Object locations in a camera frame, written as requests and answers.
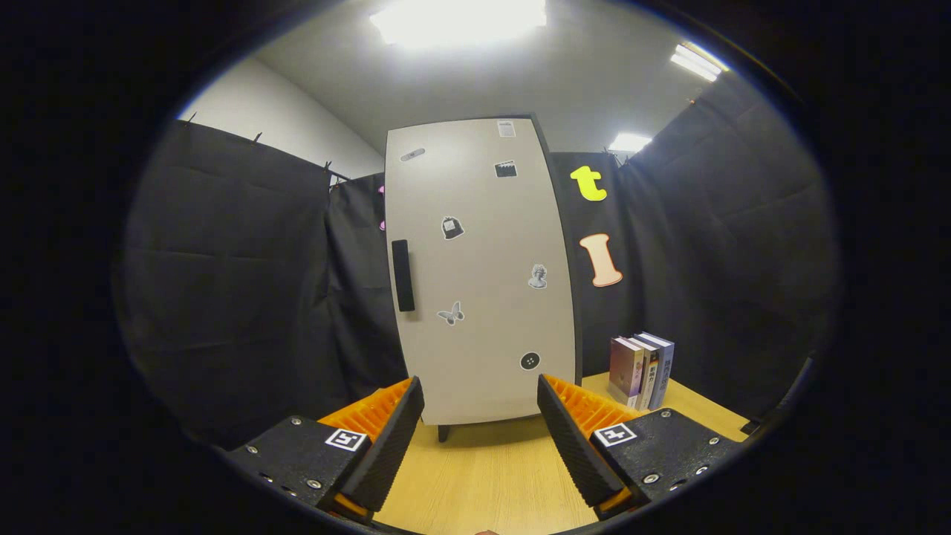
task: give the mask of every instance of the ceiling light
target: ceiling light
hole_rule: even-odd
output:
[[[608,150],[614,150],[616,152],[639,152],[648,143],[650,143],[649,137],[619,132],[617,137],[614,138],[614,142],[608,147]]]
[[[697,52],[694,52],[693,50],[690,50],[681,45],[677,45],[677,48],[674,49],[674,54],[682,56],[684,59],[695,64],[697,67],[700,67],[703,70],[708,70],[712,72],[714,75],[717,75],[723,72],[722,69],[713,65],[711,62],[707,61],[706,58],[702,57]]]
[[[694,74],[698,76],[706,78],[710,82],[716,81],[716,74],[710,72],[709,70],[704,69],[703,67],[700,67],[699,65],[697,65],[696,63],[693,63],[689,59],[686,59],[682,55],[673,54],[670,57],[670,61],[672,61],[673,63],[676,63],[677,65],[683,67],[684,69],[689,70],[690,72],[693,72]]]
[[[720,70],[729,70],[729,68],[724,65],[722,61],[716,58],[713,54],[707,52],[706,50],[701,49],[700,47],[694,45],[693,43],[684,43],[684,47],[688,50],[696,53],[697,55],[702,56],[707,61],[711,62],[713,65],[720,68]]]
[[[545,0],[402,0],[370,17],[387,45],[472,45],[545,26]]]

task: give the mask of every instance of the refrigerator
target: refrigerator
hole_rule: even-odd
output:
[[[580,384],[580,330],[548,150],[515,115],[390,130],[386,239],[425,425],[538,413],[539,373]]]

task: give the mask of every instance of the black door handle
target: black door handle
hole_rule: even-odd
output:
[[[394,240],[393,248],[393,278],[397,283],[397,305],[400,312],[416,310],[413,302],[413,280],[410,278],[410,251],[406,240]]]

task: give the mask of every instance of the paper sticker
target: paper sticker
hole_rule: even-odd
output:
[[[515,170],[515,160],[495,164],[495,176],[498,178],[518,176],[518,171]]]
[[[419,156],[419,155],[421,155],[421,154],[425,154],[425,153],[426,153],[426,149],[416,149],[416,150],[414,150],[414,151],[412,151],[412,152],[407,152],[406,154],[403,154],[402,156],[400,156],[400,157],[399,157],[399,161],[400,161],[400,162],[408,162],[408,161],[412,160],[413,158],[416,158],[417,156]]]
[[[465,230],[462,229],[462,225],[459,223],[459,220],[451,215],[447,215],[442,218],[442,237],[447,240],[453,240],[458,238]]]
[[[594,434],[605,447],[617,446],[622,442],[637,438],[637,435],[624,424],[598,429]]]
[[[522,360],[518,361],[518,365],[521,366],[522,369],[529,370],[537,368],[538,363],[540,362],[541,357],[538,356],[538,353],[529,351],[528,353],[522,355]]]
[[[499,137],[515,137],[515,123],[513,121],[498,121]]]
[[[548,274],[548,270],[545,269],[541,264],[535,264],[532,267],[532,278],[529,279],[529,286],[535,289],[543,289],[548,287],[548,281],[545,280],[545,275]]]
[[[570,176],[572,180],[578,183],[581,196],[589,201],[603,201],[608,196],[607,191],[598,189],[594,183],[595,180],[601,180],[601,173],[592,171],[588,166],[575,169]]]
[[[466,318],[465,314],[462,313],[462,304],[459,301],[453,303],[453,311],[449,312],[447,310],[440,310],[436,313],[436,316],[446,320],[446,323],[449,324],[449,327],[452,327],[456,324],[456,321],[462,321]]]
[[[594,267],[594,278],[592,284],[597,287],[609,287],[610,285],[621,282],[624,275],[614,267],[614,261],[611,259],[611,252],[608,251],[608,234],[592,234],[586,236],[578,242],[578,245],[588,250],[588,256],[592,259]]]
[[[330,438],[324,442],[330,446],[336,446],[340,449],[346,449],[347,451],[357,451],[357,448],[365,439],[366,435],[364,433],[337,429],[334,431],[334,434],[330,435]]]

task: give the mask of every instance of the ceiling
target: ceiling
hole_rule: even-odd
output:
[[[548,24],[469,48],[385,45],[369,16],[392,0],[337,4],[258,51],[383,154],[386,132],[534,112],[554,151],[652,136],[708,82],[672,64],[675,29],[629,6],[548,0]]]

